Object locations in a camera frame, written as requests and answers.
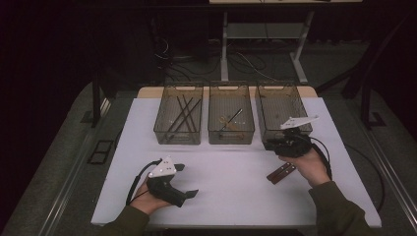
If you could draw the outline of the wooden-handled knife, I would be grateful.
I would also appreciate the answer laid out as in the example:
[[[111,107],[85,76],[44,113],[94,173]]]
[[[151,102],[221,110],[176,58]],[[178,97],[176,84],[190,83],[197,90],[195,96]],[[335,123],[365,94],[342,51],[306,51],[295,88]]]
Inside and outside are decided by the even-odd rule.
[[[295,169],[296,167],[292,164],[290,164],[288,167],[283,168],[282,170],[279,171],[277,175],[275,175],[272,178],[271,183],[277,184],[279,181],[283,180],[286,176],[292,173]]]

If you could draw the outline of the light wooden board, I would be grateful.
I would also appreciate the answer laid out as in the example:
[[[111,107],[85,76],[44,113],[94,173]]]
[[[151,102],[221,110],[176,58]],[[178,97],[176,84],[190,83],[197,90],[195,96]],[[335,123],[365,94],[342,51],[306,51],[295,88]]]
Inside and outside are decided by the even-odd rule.
[[[301,97],[318,97],[316,91],[312,87],[297,87]],[[161,98],[164,87],[144,87],[138,92],[137,98]],[[255,97],[257,88],[249,87],[251,98]],[[204,87],[204,98],[209,97],[209,87]]]

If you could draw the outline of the smoky transparent plastic bin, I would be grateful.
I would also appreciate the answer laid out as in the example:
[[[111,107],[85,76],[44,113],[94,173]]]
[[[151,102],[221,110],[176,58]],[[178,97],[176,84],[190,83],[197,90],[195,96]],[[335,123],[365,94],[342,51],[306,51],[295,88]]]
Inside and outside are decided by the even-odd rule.
[[[230,118],[238,109],[242,113],[234,119],[237,131],[221,131],[219,118]],[[208,142],[211,145],[250,145],[255,124],[249,86],[245,82],[212,82],[208,96]]]
[[[257,82],[256,106],[262,142],[284,137],[298,128],[303,135],[313,131],[299,91],[290,83]]]
[[[153,131],[160,145],[199,145],[201,143],[201,122],[203,110],[204,85],[202,83],[170,83],[164,86]],[[195,132],[168,133],[168,128],[178,116],[180,106],[177,98],[193,98],[191,106],[198,100],[200,105],[194,110]]]

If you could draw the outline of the person's left hand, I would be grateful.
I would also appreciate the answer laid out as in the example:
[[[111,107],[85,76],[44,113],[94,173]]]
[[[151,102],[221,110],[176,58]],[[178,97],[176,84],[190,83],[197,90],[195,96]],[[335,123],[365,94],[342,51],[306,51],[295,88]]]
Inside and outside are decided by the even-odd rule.
[[[135,197],[130,201],[130,207],[134,207],[147,215],[153,214],[158,209],[169,207],[170,203],[154,197],[148,189],[146,183],[143,183]]]

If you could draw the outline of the white desk with metal legs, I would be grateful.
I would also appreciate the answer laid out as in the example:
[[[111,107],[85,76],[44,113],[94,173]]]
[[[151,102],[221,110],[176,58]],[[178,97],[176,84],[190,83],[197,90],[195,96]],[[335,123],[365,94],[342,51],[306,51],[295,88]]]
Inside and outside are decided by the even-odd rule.
[[[295,7],[301,5],[326,6],[334,4],[341,6],[342,4],[357,4],[363,0],[208,0],[212,6],[240,6],[240,7],[283,7],[288,5]],[[308,33],[312,21],[314,19],[315,10],[308,10],[305,20],[301,23],[276,23],[265,24],[265,31],[261,32],[257,24],[233,24],[228,22],[229,10],[223,11],[222,25],[222,42],[220,57],[220,74],[223,81],[229,80],[228,74],[228,58],[227,44],[229,39],[296,39],[297,47],[289,56],[298,81],[301,84],[308,82],[304,69],[300,62],[300,57],[307,40]]]

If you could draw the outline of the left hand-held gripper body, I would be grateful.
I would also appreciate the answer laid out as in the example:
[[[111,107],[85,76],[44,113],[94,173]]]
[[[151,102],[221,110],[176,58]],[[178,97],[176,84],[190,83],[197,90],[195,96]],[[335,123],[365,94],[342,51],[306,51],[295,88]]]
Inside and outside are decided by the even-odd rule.
[[[171,205],[181,207],[187,197],[185,193],[175,189],[171,180],[178,172],[174,167],[174,162],[170,156],[163,158],[156,167],[148,174],[147,186],[149,192],[156,198],[164,200]]]

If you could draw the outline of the person's right hand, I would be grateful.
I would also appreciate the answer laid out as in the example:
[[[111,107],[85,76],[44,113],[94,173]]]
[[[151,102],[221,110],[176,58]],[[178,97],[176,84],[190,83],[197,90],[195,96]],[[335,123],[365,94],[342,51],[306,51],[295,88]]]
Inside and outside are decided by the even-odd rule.
[[[330,181],[321,157],[313,148],[301,157],[292,158],[280,155],[278,158],[293,164],[311,187],[316,187]]]

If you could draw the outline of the metal spoon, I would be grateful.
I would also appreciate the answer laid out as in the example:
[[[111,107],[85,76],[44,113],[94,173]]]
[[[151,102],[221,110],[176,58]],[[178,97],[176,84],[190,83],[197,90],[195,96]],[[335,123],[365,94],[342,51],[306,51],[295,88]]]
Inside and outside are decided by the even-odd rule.
[[[231,116],[230,118],[226,118],[228,121],[234,121],[234,119],[235,118],[237,118],[241,113],[242,113],[242,111],[243,111],[243,109],[242,108],[240,108],[240,109],[238,109],[237,111],[236,111],[236,113],[233,115],[233,116]]]

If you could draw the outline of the black metal stand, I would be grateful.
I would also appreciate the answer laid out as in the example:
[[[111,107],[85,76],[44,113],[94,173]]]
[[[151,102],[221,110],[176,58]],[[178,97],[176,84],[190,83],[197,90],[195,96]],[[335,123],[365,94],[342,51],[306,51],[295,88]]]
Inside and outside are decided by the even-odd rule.
[[[96,72],[91,81],[92,85],[92,124],[96,127],[101,117],[101,96],[114,98],[117,93],[117,83],[101,72]]]
[[[375,28],[380,29],[380,32],[373,37],[359,62],[346,72],[316,87],[316,92],[323,92],[346,80],[347,83],[341,94],[346,99],[353,99],[361,91],[360,120],[370,129],[373,126],[370,121],[371,89],[374,82],[372,78],[373,71],[377,69],[377,63],[382,58],[389,43],[409,18],[410,14],[402,15],[390,24],[376,21]]]

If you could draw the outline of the metal floor rail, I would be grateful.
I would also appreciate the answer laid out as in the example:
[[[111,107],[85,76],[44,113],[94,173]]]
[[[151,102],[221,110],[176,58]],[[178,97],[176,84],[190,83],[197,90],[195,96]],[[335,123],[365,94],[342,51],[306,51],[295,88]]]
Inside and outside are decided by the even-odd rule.
[[[417,232],[417,204],[412,200],[408,191],[404,187],[398,174],[395,172],[393,166],[389,162],[383,147],[378,143],[375,135],[364,125],[359,124],[359,126],[362,133],[368,140],[373,153],[375,154],[376,162],[381,168],[383,175],[386,177],[389,186],[393,190],[393,193],[398,200],[401,209],[405,213],[411,226]]]
[[[101,115],[110,105],[107,98],[102,100]],[[48,203],[37,236],[51,236],[65,211],[96,136],[91,124],[92,100],[76,100],[38,169]]]

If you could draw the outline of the black chopstick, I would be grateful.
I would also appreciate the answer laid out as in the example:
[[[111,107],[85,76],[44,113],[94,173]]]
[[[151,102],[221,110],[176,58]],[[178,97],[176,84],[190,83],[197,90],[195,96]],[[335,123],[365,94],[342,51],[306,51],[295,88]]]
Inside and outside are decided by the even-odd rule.
[[[186,124],[189,131],[194,131],[196,127],[193,119],[191,118],[192,110],[189,107],[189,105],[193,102],[193,98],[190,98],[189,100],[185,97],[182,99],[177,98],[177,102],[180,106],[180,112],[168,128],[168,131],[177,132],[183,124]]]
[[[193,117],[194,110],[200,105],[200,103],[201,102],[198,100],[193,106],[191,106],[191,104],[190,104],[190,108],[192,110],[192,117]],[[168,133],[177,133],[176,132],[176,128],[177,128],[177,126],[179,125],[179,123],[181,121],[180,112],[179,112],[178,116],[174,119],[174,122],[168,128]]]

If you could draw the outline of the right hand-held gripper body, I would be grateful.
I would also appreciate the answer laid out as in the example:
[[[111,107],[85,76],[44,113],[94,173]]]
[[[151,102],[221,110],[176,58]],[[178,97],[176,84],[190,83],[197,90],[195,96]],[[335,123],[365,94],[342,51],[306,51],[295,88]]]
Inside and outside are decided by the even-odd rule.
[[[278,143],[278,154],[297,158],[309,152],[313,147],[311,138],[308,135],[302,134],[300,127],[318,119],[318,116],[290,117],[285,121],[280,126],[284,137]]]

